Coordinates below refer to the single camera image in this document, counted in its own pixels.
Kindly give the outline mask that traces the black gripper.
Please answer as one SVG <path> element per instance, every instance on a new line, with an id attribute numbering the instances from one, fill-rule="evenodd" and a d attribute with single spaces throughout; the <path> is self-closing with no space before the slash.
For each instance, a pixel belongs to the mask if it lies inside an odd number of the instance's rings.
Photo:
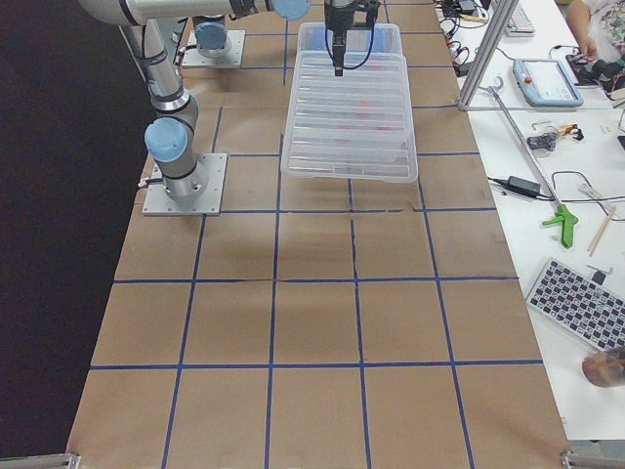
<path id="1" fill-rule="evenodd" d="M 334 76 L 344 73 L 345 45 L 351 29 L 372 29 L 378 19 L 377 0 L 325 0 L 324 21 L 332 32 L 332 62 Z"/>

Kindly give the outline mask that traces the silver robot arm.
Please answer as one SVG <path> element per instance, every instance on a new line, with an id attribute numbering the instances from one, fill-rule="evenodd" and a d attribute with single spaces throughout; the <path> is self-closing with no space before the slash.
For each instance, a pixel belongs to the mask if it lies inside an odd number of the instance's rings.
<path id="1" fill-rule="evenodd" d="M 145 143 L 162 175 L 163 192 L 172 201 L 189 203 L 207 191 L 211 177 L 192 153 L 198 103 L 185 88 L 168 57 L 159 19 L 198 18 L 202 26 L 221 26 L 224 18 L 240 20 L 275 13 L 289 21 L 303 18 L 309 1 L 81 1 L 94 19 L 115 25 L 142 73 L 157 118 L 145 131 Z"/>
<path id="2" fill-rule="evenodd" d="M 226 17 L 195 16 L 192 22 L 198 52 L 205 57 L 222 54 L 228 42 Z"/>

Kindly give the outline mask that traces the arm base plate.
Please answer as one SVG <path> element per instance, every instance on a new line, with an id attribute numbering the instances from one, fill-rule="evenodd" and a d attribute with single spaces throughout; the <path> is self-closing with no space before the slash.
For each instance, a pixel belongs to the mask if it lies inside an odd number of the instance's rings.
<path id="1" fill-rule="evenodd" d="M 182 58 L 183 68 L 239 68 L 245 42 L 244 30 L 229 30 L 221 49 L 197 47 L 195 32 L 189 35 Z"/>

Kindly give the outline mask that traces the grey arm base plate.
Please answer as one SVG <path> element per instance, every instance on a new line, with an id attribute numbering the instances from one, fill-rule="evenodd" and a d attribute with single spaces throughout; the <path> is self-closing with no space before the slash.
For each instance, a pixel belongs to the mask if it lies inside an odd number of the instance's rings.
<path id="1" fill-rule="evenodd" d="M 226 153 L 195 153 L 194 172 L 183 180 L 164 178 L 153 163 L 145 179 L 143 214 L 147 216 L 218 216 L 227 174 Z"/>

